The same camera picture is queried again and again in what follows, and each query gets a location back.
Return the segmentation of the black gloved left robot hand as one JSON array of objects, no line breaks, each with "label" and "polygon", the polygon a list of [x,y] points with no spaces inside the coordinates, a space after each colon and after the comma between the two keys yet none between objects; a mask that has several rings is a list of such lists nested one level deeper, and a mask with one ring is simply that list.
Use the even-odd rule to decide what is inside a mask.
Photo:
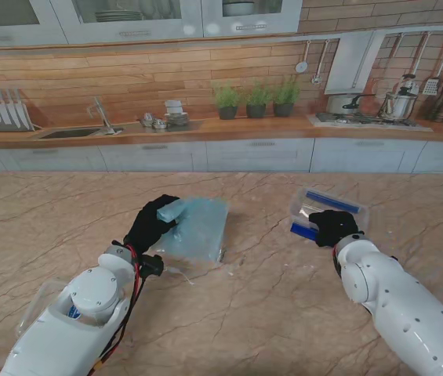
[{"label": "black gloved left robot hand", "polygon": [[158,210],[177,201],[178,197],[163,194],[153,201],[149,201],[138,212],[134,223],[124,237],[123,244],[133,249],[137,254],[143,254],[169,232],[176,221],[164,222],[158,218]]}]

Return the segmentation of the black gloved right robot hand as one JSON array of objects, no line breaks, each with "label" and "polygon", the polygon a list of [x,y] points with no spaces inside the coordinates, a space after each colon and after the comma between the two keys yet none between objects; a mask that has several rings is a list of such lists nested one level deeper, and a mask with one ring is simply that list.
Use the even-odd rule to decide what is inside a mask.
[{"label": "black gloved right robot hand", "polygon": [[318,228],[315,243],[318,247],[334,248],[344,237],[364,233],[353,215],[347,211],[325,210],[310,214],[309,221]]}]

